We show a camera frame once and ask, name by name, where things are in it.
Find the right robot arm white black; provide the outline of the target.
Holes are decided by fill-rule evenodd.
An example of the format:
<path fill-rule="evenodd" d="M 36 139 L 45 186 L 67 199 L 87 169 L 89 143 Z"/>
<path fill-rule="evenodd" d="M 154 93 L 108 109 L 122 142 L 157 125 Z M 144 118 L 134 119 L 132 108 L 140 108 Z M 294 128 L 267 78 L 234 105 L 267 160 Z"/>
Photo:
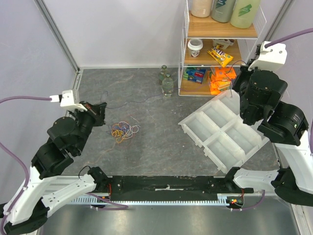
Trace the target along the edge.
<path fill-rule="evenodd" d="M 284 201 L 313 205 L 313 151 L 309 124 L 303 111 L 281 100 L 288 84 L 269 70 L 241 65 L 232 89 L 240 97 L 240 117 L 244 124 L 260 122 L 264 134 L 285 157 L 288 167 L 271 172 L 232 167 L 224 187 L 234 193 L 241 189 L 273 190 Z"/>

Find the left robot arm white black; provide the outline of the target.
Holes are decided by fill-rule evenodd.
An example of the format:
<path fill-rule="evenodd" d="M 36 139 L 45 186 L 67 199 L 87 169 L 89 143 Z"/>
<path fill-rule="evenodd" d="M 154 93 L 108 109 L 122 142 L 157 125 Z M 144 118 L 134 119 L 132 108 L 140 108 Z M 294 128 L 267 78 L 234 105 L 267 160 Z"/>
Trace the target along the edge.
<path fill-rule="evenodd" d="M 31 160 L 25 180 L 13 198 L 0 206 L 1 233 L 22 235 L 40 228 L 59 208 L 89 192 L 103 192 L 108 177 L 92 167 L 74 183 L 44 195 L 50 184 L 80 156 L 94 127 L 105 124 L 105 102 L 81 102 L 69 117 L 57 119 L 47 130 L 49 136 Z"/>

